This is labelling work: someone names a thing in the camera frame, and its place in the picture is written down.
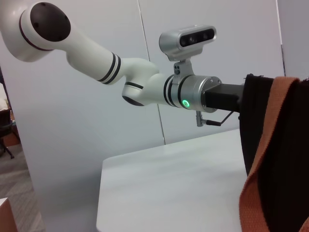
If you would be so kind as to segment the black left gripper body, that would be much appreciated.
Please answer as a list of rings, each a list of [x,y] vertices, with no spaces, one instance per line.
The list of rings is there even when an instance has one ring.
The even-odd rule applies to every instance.
[[[244,85],[220,84],[202,94],[202,103],[218,110],[240,112]]]

